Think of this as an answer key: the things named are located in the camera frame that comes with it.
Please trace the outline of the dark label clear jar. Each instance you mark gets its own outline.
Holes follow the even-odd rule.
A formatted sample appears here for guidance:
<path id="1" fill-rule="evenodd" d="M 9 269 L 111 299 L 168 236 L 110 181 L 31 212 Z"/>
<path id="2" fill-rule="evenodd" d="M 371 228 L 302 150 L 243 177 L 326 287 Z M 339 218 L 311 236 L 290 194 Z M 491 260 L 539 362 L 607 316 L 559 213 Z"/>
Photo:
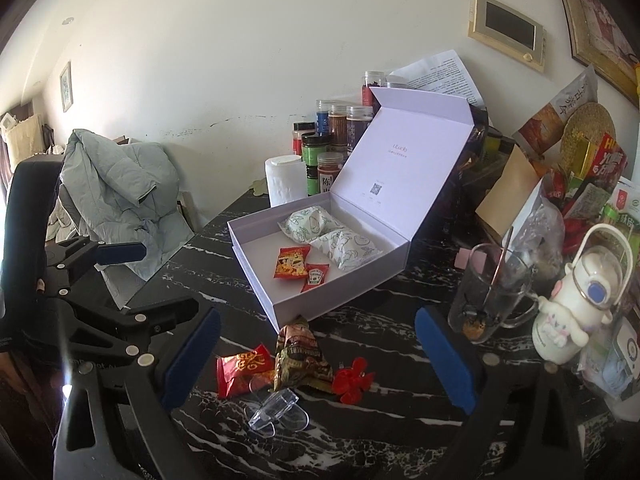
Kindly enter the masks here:
<path id="1" fill-rule="evenodd" d="M 373 118 L 373 107 L 367 105 L 352 105 L 346 108 L 347 142 L 346 153 L 352 154 L 354 148 L 367 130 Z"/>

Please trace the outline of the small wall picture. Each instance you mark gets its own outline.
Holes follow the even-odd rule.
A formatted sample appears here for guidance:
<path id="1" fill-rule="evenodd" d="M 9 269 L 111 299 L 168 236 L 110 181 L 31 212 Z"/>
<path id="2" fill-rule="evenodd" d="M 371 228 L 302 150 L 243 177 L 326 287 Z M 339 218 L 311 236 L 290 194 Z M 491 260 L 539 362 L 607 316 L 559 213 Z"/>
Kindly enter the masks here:
<path id="1" fill-rule="evenodd" d="M 66 113 L 73 105 L 72 66 L 67 62 L 60 75 L 62 110 Z"/>

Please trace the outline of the snack bag with waffle picture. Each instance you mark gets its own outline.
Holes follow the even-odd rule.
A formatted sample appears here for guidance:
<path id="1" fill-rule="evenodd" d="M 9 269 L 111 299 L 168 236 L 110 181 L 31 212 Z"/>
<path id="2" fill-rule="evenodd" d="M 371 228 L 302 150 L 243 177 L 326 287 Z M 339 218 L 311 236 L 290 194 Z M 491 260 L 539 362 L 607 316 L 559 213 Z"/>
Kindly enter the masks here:
<path id="1" fill-rule="evenodd" d="M 562 155 L 555 154 L 554 147 L 564 142 L 567 124 L 570 124 L 570 136 L 576 131 L 594 144 L 599 144 L 605 133 L 616 139 L 613 118 L 598 101 L 598 77 L 592 65 L 514 133 L 516 144 L 538 176 L 562 160 Z M 575 142 L 572 139 L 567 142 L 570 144 L 567 149 L 571 151 Z"/>

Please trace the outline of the pink small block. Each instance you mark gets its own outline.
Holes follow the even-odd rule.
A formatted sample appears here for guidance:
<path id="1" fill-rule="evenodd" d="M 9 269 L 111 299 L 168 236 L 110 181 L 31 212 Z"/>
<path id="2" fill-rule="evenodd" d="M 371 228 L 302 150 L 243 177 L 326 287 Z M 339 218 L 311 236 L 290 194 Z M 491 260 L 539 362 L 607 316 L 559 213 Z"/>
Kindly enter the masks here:
<path id="1" fill-rule="evenodd" d="M 475 272 L 482 273 L 486 262 L 486 252 L 483 249 L 460 248 L 454 259 L 454 267 L 465 270 L 470 266 Z"/>

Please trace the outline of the white patterned pouch left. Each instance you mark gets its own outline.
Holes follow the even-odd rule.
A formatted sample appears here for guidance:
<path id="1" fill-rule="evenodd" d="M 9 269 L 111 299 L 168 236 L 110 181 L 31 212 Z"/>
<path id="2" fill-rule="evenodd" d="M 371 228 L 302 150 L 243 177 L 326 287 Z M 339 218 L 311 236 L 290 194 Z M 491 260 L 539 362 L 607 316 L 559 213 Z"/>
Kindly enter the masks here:
<path id="1" fill-rule="evenodd" d="M 345 229 L 346 226 L 321 206 L 309 206 L 294 211 L 278 223 L 281 232 L 297 244 L 316 247 L 322 236 Z"/>

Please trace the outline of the red gold candy packet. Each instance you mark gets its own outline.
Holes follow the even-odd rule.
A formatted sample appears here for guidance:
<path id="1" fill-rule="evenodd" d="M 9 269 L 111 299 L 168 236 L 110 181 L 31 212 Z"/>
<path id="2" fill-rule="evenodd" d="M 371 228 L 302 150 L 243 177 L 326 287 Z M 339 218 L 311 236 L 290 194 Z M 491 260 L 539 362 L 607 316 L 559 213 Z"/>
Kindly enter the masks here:
<path id="1" fill-rule="evenodd" d="M 234 356 L 223 356 L 216 362 L 219 399 L 258 391 L 270 386 L 273 377 L 274 361 L 264 344 Z"/>

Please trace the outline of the red yellow snack packet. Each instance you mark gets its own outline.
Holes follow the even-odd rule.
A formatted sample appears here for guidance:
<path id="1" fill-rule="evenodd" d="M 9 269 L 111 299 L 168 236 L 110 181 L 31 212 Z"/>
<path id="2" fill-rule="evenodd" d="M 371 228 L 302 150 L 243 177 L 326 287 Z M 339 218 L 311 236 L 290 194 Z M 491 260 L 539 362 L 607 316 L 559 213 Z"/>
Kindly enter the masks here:
<path id="1" fill-rule="evenodd" d="M 310 252 L 310 247 L 285 247 L 279 250 L 276 268 L 273 277 L 280 280 L 301 280 L 306 278 L 308 271 L 306 259 Z"/>

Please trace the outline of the clear plastic scoop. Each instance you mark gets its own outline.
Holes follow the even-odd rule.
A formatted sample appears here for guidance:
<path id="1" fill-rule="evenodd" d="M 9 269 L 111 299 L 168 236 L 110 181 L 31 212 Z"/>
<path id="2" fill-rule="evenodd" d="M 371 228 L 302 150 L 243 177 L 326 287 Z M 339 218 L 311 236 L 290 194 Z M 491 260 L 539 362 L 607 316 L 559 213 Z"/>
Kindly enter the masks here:
<path id="1" fill-rule="evenodd" d="M 305 430 L 309 425 L 309 415 L 298 402 L 299 396 L 291 389 L 269 393 L 264 400 L 245 409 L 248 428 L 265 438 L 274 437 L 279 430 Z"/>

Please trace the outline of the white patterned pouch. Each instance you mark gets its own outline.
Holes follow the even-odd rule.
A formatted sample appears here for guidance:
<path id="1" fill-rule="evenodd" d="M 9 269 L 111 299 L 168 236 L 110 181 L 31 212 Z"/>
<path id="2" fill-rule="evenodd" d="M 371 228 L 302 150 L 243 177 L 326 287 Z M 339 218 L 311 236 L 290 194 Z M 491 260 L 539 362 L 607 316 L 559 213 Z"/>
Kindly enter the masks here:
<path id="1" fill-rule="evenodd" d="M 341 271 L 357 269 L 358 266 L 382 255 L 372 240 L 349 228 L 336 229 L 323 234 L 310 244 L 328 257 Z"/>
<path id="2" fill-rule="evenodd" d="M 294 211 L 278 223 L 281 232 L 297 244 L 316 247 L 322 236 L 345 229 L 346 226 L 321 206 L 309 206 Z"/>

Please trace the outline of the gold framed wall panel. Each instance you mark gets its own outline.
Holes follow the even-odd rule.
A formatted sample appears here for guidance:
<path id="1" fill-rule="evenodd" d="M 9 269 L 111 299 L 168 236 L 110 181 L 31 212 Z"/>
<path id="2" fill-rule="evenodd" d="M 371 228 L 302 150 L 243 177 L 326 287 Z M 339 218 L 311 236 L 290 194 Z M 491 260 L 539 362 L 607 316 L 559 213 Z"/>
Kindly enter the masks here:
<path id="1" fill-rule="evenodd" d="M 471 0 L 468 36 L 538 73 L 544 72 L 544 26 L 498 0 Z"/>

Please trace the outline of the brown triangular snack bag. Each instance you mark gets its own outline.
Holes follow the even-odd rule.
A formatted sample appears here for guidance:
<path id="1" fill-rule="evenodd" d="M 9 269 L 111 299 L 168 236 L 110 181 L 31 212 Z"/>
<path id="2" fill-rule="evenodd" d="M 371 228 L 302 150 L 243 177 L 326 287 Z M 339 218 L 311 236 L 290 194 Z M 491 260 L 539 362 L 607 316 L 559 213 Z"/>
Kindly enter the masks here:
<path id="1" fill-rule="evenodd" d="M 274 390 L 310 387 L 331 393 L 333 378 L 333 368 L 304 318 L 299 316 L 280 329 L 274 360 Z"/>

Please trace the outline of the printed white paper sheet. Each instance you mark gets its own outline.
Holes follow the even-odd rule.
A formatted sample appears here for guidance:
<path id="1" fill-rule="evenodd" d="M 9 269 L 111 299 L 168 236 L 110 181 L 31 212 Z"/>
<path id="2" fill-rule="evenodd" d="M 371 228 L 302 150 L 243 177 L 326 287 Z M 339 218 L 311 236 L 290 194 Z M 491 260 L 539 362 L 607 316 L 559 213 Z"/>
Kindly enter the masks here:
<path id="1" fill-rule="evenodd" d="M 462 96 L 473 106 L 485 105 L 480 90 L 455 50 L 393 70 L 388 78 L 401 80 L 410 89 Z"/>

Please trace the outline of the wooden picture frame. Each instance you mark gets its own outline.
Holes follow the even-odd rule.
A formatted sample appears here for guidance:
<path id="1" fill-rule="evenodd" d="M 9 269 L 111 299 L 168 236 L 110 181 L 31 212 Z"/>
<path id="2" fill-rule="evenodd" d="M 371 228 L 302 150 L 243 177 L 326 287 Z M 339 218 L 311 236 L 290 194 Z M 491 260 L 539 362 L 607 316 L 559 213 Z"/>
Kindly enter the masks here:
<path id="1" fill-rule="evenodd" d="M 600 0 L 562 0 L 572 58 L 597 74 L 634 105 L 638 104 L 638 56 Z"/>

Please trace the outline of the light green puffer jacket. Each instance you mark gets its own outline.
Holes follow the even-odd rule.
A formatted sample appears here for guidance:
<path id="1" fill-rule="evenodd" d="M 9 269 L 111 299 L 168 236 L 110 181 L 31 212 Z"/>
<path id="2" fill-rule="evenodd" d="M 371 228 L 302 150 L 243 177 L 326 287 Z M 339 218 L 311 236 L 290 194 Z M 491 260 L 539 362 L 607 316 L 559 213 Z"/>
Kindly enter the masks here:
<path id="1" fill-rule="evenodd" d="M 118 145 L 75 129 L 67 140 L 61 179 L 94 238 L 145 246 L 145 258 L 128 264 L 142 280 L 152 278 L 193 236 L 178 211 L 178 171 L 158 143 Z"/>

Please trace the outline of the Heinz ketchup sachet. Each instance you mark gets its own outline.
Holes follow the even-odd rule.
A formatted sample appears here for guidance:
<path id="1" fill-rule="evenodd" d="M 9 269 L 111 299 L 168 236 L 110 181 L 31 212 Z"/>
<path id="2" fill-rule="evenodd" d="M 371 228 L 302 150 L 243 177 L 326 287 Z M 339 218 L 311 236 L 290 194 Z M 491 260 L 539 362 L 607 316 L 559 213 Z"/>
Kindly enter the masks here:
<path id="1" fill-rule="evenodd" d="M 306 270 L 306 281 L 300 290 L 301 292 L 308 292 L 308 290 L 321 286 L 326 280 L 330 266 L 324 263 L 308 263 L 306 265 Z"/>

